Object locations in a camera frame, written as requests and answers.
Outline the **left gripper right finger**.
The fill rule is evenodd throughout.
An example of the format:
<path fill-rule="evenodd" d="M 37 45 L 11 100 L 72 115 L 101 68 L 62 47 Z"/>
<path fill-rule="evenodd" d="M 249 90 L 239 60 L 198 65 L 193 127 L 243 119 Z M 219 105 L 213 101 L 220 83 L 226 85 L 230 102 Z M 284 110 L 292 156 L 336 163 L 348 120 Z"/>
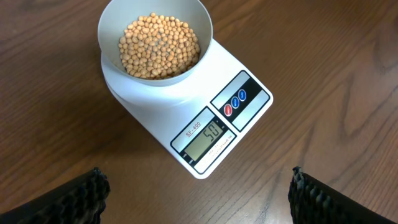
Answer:
<path fill-rule="evenodd" d="M 293 168 L 288 200 L 294 224 L 394 224 L 335 189 Z"/>

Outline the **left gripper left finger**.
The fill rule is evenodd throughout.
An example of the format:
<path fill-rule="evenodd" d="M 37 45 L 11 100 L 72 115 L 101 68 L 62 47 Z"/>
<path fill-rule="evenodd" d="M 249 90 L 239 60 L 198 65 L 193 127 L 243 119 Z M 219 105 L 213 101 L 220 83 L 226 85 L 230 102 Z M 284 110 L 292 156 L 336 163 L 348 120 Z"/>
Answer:
<path fill-rule="evenodd" d="M 1 214 L 1 223 L 100 224 L 110 193 L 97 167 L 40 197 Z"/>

